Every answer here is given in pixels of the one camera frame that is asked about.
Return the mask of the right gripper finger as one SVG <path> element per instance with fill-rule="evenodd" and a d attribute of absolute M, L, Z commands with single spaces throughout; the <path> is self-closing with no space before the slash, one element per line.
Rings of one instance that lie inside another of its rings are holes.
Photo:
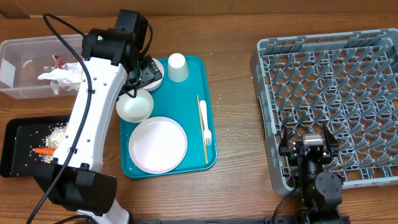
<path fill-rule="evenodd" d="M 335 139 L 334 135 L 330 132 L 325 123 L 322 124 L 323 135 L 325 138 L 326 148 L 331 157 L 336 157 L 338 155 L 338 141 Z"/>
<path fill-rule="evenodd" d="M 290 157 L 293 154 L 294 150 L 289 148 L 289 141 L 290 141 L 291 137 L 292 137 L 292 135 L 291 135 L 288 127 L 284 126 L 283 136 L 279 143 L 279 155 L 280 156 Z"/>

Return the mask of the pink bowl with peanuts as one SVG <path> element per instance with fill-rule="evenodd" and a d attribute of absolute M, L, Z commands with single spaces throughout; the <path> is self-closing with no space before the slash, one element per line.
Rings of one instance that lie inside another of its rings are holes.
<path fill-rule="evenodd" d="M 162 76 L 164 77 L 163 65 L 156 58 L 153 58 L 153 61 L 155 62 L 157 67 L 160 69 L 160 72 L 161 72 Z M 157 80 L 154 83 L 151 83 L 150 85 L 145 86 L 144 89 L 148 92 L 154 91 L 154 90 L 158 89 L 158 87 L 161 86 L 162 80 L 163 80 L 163 78 L 161 78 L 160 80 Z"/>

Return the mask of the white bowl with rice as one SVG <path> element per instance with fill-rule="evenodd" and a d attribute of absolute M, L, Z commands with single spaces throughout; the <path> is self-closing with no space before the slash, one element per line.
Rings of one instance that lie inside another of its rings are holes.
<path fill-rule="evenodd" d="M 154 108 L 152 95 L 146 90 L 138 90 L 135 98 L 127 94 L 119 97 L 116 111 L 119 117 L 130 123 L 140 123 L 150 117 Z"/>

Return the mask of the wooden chopstick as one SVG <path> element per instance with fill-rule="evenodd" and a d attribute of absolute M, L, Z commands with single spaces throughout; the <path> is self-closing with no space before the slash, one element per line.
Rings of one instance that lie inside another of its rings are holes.
<path fill-rule="evenodd" d="M 204 128 L 203 128 L 203 118 L 201 115 L 201 107 L 200 107 L 200 100 L 199 96 L 197 95 L 197 105 L 198 105 L 198 113 L 200 117 L 200 126 L 201 126 L 201 135 L 202 135 L 202 141 L 203 141 L 203 150 L 204 150 L 204 155 L 205 155 L 205 163 L 208 164 L 208 155 L 207 155 L 207 150 L 206 150 L 206 142 L 205 142 L 205 133 L 204 133 Z"/>

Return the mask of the white round plate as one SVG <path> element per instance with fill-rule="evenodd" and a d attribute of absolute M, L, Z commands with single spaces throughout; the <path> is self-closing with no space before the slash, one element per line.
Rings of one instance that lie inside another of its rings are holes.
<path fill-rule="evenodd" d="M 187 147 L 187 135 L 181 125 L 163 116 L 141 122 L 129 138 L 131 160 L 149 174 L 175 169 L 183 161 Z"/>

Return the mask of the white plastic fork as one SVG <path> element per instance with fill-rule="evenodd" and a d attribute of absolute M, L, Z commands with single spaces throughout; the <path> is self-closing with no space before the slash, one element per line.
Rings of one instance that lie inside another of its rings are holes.
<path fill-rule="evenodd" d="M 205 100 L 200 100 L 200 109 L 203 120 L 205 143 L 207 146 L 210 146 L 212 135 L 208 127 L 208 113 L 207 113 L 207 105 Z"/>

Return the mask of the small white tissue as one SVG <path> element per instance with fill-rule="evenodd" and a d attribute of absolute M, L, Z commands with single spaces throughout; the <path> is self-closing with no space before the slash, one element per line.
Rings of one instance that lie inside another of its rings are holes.
<path fill-rule="evenodd" d="M 37 77 L 38 80 L 49 80 L 50 87 L 55 95 L 64 94 L 66 91 L 79 90 L 81 79 L 75 78 L 72 72 L 55 69 L 43 73 Z"/>

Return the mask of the red snack wrapper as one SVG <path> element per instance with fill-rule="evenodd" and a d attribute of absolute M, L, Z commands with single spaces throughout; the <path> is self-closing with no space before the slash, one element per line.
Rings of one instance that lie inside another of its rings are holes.
<path fill-rule="evenodd" d="M 58 55 L 52 55 L 53 58 L 53 65 L 51 66 L 45 66 L 44 71 L 45 72 L 51 72 L 55 69 L 61 69 L 63 70 L 63 65 L 61 63 L 60 57 Z"/>

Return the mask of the rice and peanut pile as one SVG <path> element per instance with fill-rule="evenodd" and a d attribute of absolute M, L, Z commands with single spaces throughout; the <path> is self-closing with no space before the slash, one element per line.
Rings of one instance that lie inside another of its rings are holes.
<path fill-rule="evenodd" d="M 65 135 L 66 129 L 67 125 L 51 128 L 50 134 L 45 138 L 45 147 L 54 149 L 58 148 L 63 136 Z"/>

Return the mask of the orange carrot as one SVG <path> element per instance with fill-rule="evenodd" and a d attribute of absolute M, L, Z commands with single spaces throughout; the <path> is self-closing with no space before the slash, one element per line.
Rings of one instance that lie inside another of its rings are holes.
<path fill-rule="evenodd" d="M 53 156 L 55 149 L 54 148 L 34 148 L 33 151 L 37 154 Z"/>

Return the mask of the large white tissue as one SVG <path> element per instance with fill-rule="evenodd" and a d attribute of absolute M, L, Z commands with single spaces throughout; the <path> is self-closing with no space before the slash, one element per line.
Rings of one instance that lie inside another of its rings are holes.
<path fill-rule="evenodd" d="M 78 62 L 74 62 L 74 63 L 66 63 L 63 65 L 63 69 L 69 72 L 72 72 L 73 76 L 75 78 L 81 78 L 81 74 L 82 74 L 82 66 L 80 65 L 80 63 Z"/>

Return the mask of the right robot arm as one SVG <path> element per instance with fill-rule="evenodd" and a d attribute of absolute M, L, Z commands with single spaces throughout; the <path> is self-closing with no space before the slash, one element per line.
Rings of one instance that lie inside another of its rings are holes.
<path fill-rule="evenodd" d="M 285 202 L 300 190 L 305 210 L 292 219 L 295 223 L 349 223 L 341 216 L 338 205 L 342 203 L 343 178 L 323 169 L 339 153 L 339 145 L 325 124 L 323 135 L 304 134 L 301 141 L 289 147 L 288 129 L 284 128 L 279 144 L 279 155 L 288 159 L 290 166 L 298 167 L 295 188 L 283 199 Z"/>

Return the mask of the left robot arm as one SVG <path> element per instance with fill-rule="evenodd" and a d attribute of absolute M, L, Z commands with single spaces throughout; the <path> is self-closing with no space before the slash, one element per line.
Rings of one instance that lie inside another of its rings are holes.
<path fill-rule="evenodd" d="M 103 149 L 113 108 L 122 96 L 162 78 L 147 53 L 153 30 L 136 11 L 120 10 L 116 25 L 83 34 L 80 87 L 65 135 L 48 163 L 37 166 L 43 200 L 73 211 L 89 223 L 132 223 L 116 200 L 117 179 L 102 173 Z"/>

